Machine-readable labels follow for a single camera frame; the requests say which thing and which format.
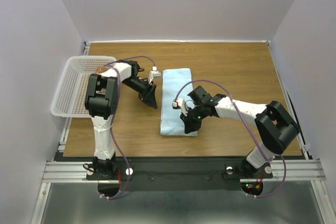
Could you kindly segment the light blue towel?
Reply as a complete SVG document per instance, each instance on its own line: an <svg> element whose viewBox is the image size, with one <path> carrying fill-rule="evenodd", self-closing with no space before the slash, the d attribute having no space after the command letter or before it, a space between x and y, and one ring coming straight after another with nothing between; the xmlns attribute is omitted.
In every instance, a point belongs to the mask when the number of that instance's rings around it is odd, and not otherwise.
<svg viewBox="0 0 336 224"><path fill-rule="evenodd" d="M189 68L166 69L163 71L160 134L163 136L196 137L197 132L184 133L181 111L173 109L172 103L183 85L192 80Z"/></svg>

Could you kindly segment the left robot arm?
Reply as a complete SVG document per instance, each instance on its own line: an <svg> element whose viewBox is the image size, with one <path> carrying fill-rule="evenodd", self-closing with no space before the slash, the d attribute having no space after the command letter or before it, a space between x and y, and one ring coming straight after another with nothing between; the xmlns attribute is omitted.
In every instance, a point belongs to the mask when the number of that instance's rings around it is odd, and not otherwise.
<svg viewBox="0 0 336 224"><path fill-rule="evenodd" d="M138 93L139 99L147 106L157 109L154 78L161 73L152 67L148 78L138 77L144 69L133 60L118 60L106 65L107 70L89 76L85 108L88 110L94 129L95 149L91 165L85 165L88 175L97 174L113 178L117 172L114 164L112 126L118 108L121 85L125 84Z"/></svg>

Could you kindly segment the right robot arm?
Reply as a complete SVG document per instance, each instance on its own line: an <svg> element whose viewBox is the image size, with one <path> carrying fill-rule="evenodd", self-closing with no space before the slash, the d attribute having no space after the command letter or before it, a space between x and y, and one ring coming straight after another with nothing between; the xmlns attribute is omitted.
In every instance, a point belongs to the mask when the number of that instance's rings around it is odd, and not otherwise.
<svg viewBox="0 0 336 224"><path fill-rule="evenodd" d="M211 96L198 86L188 96L194 103L190 108L183 98L173 100L172 107L181 110L180 118L186 134L198 131L202 120L208 116L240 120L249 130L257 128L261 141L243 159L241 170L244 175L253 177L260 168L274 156L282 155L301 129L297 122L278 101L269 104L254 104L232 99L224 94Z"/></svg>

